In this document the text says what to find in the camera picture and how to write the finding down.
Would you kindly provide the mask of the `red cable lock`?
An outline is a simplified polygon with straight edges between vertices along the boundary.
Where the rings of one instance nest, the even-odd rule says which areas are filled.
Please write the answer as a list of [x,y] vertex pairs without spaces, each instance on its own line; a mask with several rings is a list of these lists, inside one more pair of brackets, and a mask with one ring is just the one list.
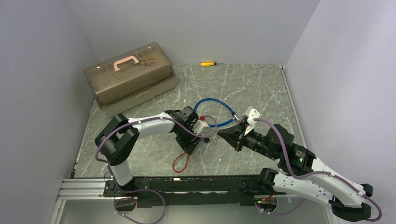
[[186,170],[188,166],[190,156],[186,153],[183,152],[181,153],[178,157],[176,157],[172,163],[172,170],[175,173],[182,173]]

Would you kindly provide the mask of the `silver key bunch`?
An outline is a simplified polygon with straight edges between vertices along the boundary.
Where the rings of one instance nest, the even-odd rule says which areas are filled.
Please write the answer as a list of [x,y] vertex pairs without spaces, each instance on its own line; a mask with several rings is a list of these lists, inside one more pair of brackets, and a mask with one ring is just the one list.
[[214,142],[217,142],[217,141],[218,141],[218,135],[217,135],[217,134],[212,135],[212,136],[211,136],[211,139],[212,139]]

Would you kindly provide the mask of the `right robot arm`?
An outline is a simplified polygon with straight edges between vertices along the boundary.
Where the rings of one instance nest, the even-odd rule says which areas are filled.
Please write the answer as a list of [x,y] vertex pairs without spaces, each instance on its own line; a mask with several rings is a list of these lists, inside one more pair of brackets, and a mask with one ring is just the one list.
[[276,171],[263,168],[257,187],[264,194],[296,195],[329,207],[332,213],[349,222],[377,221],[371,217],[374,202],[367,204],[373,194],[369,184],[347,180],[325,165],[313,152],[294,143],[294,136],[280,124],[271,124],[266,135],[258,133],[247,119],[233,127],[218,131],[235,151],[244,147],[272,160],[278,160]]

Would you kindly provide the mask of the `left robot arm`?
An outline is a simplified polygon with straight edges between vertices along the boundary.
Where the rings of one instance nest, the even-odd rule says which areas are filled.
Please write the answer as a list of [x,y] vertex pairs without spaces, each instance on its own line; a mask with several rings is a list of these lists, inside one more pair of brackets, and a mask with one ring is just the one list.
[[200,120],[189,106],[183,110],[165,110],[145,118],[126,118],[118,114],[98,134],[94,143],[115,177],[116,190],[122,196],[128,196],[134,190],[135,179],[127,159],[138,140],[156,134],[174,133],[178,145],[190,155],[200,142],[205,127],[208,124]]

